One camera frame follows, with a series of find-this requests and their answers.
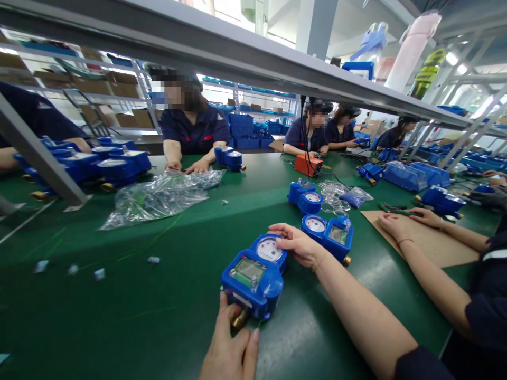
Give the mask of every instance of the green table surface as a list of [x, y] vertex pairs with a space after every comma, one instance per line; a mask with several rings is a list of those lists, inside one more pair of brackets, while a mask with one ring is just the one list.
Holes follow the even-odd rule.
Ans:
[[[194, 160], [185, 157], [183, 164]], [[160, 172], [163, 157], [153, 161]], [[270, 224], [301, 224], [287, 194], [302, 174], [280, 154], [244, 155], [243, 163], [245, 172], [226, 172], [208, 200], [178, 216], [97, 231], [114, 209], [114, 196], [96, 192], [77, 212], [62, 212], [65, 203], [56, 201], [0, 244], [0, 352], [11, 354], [2, 378], [196, 378], [213, 334], [224, 268]], [[331, 154], [326, 164], [345, 183], [365, 184], [350, 159]], [[19, 175], [2, 179], [2, 194], [27, 205], [0, 222], [0, 239], [42, 206], [30, 200], [34, 190]], [[377, 210], [380, 201], [410, 204], [414, 197], [387, 181], [369, 192], [375, 200], [361, 210]], [[500, 219], [474, 205], [462, 212], [459, 224], [485, 235]], [[449, 323], [359, 210], [349, 215], [349, 271], [438, 355]], [[161, 258], [159, 265], [146, 262], [151, 255]], [[50, 260], [47, 271], [34, 275], [43, 259]], [[73, 263], [80, 270], [72, 277], [67, 267]], [[97, 282], [93, 272], [100, 268], [106, 278]], [[470, 268], [445, 271], [466, 286]], [[276, 312], [261, 325], [257, 378], [372, 377], [311, 270], [289, 257], [284, 283]]]

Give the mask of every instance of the scattered debris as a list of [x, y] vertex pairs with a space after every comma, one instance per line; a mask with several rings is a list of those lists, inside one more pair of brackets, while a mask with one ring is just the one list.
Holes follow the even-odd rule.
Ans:
[[160, 263], [160, 258], [158, 258], [156, 256], [150, 256], [148, 258], [148, 262], [151, 264], [158, 264], [158, 263]]
[[106, 270], [104, 268], [99, 269], [95, 271], [93, 275], [95, 276], [95, 279], [97, 281], [103, 280], [104, 278], [106, 278]]
[[49, 260], [42, 260], [37, 263], [35, 266], [34, 273], [42, 273], [46, 271], [46, 267], [48, 266]]
[[74, 276], [79, 270], [79, 267], [76, 264], [72, 264], [68, 269], [69, 276]]

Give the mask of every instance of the orange device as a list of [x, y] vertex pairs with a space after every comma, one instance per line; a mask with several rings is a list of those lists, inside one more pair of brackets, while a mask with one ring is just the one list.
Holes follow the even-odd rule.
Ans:
[[298, 172], [303, 173], [304, 175], [315, 177], [317, 171], [321, 170], [323, 161], [314, 157], [309, 158], [310, 162], [308, 162], [308, 158], [304, 154], [296, 156], [296, 163], [294, 164], [294, 169], [296, 169]]

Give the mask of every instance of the hand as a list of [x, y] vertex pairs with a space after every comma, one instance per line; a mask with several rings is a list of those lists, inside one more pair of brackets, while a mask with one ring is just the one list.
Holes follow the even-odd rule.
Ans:
[[240, 312], [239, 305], [227, 306], [227, 296], [220, 292], [220, 309], [215, 332], [202, 363], [200, 380], [254, 380], [259, 354], [259, 329], [250, 334], [245, 327], [232, 338], [231, 319]]
[[190, 173], [204, 173], [208, 171], [210, 163], [204, 159], [200, 159], [192, 164], [191, 167], [185, 170], [185, 174]]
[[165, 165], [165, 169], [168, 170], [168, 169], [176, 169], [176, 170], [181, 170], [182, 166], [181, 166], [181, 162], [179, 161], [171, 161], [171, 162], [168, 162], [166, 165]]
[[324, 145], [321, 147], [321, 158], [326, 158], [327, 153], [329, 152], [329, 146]]
[[479, 201], [486, 208], [507, 210], [507, 189], [502, 186], [493, 186], [494, 193], [471, 192], [468, 198]]
[[507, 179], [505, 179], [505, 177], [491, 178], [488, 184], [490, 186], [507, 185]]
[[270, 231], [280, 235], [283, 239], [276, 239], [276, 243], [282, 249], [290, 251], [296, 261], [304, 267], [314, 267], [320, 263], [328, 252], [319, 243], [296, 227], [287, 223], [277, 223], [269, 226]]
[[380, 225], [386, 230], [396, 242], [409, 238], [403, 222], [394, 214], [384, 213], [379, 215]]
[[486, 170], [482, 176], [483, 177], [493, 177], [495, 175], [499, 175], [499, 176], [502, 176], [503, 177], [503, 173], [502, 172], [497, 172], [496, 170]]
[[410, 210], [407, 210], [408, 212], [412, 213], [418, 213], [422, 214], [421, 216], [415, 216], [412, 215], [410, 219], [414, 219], [415, 221], [418, 221], [419, 223], [426, 224], [427, 226], [433, 227], [433, 228], [442, 228], [443, 220], [440, 216], [435, 214], [433, 211], [427, 210], [425, 208], [412, 208]]
[[347, 148], [352, 148], [352, 149], [353, 149], [353, 148], [357, 148], [359, 145], [358, 145], [358, 143], [357, 143], [357, 142], [355, 142], [355, 140], [350, 140], [350, 141], [347, 141], [347, 142], [345, 143], [345, 146], [346, 146]]

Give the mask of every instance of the pliers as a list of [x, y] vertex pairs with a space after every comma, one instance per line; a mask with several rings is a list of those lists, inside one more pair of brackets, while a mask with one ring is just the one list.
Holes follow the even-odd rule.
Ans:
[[384, 210], [385, 212], [388, 212], [391, 214], [400, 214], [400, 215], [405, 215], [405, 216], [415, 215], [415, 216], [423, 217], [423, 215], [420, 213], [411, 213], [411, 212], [405, 211], [404, 209], [407, 208], [406, 206], [390, 206], [386, 202], [382, 202], [382, 203], [379, 203], [379, 207], [382, 210]]

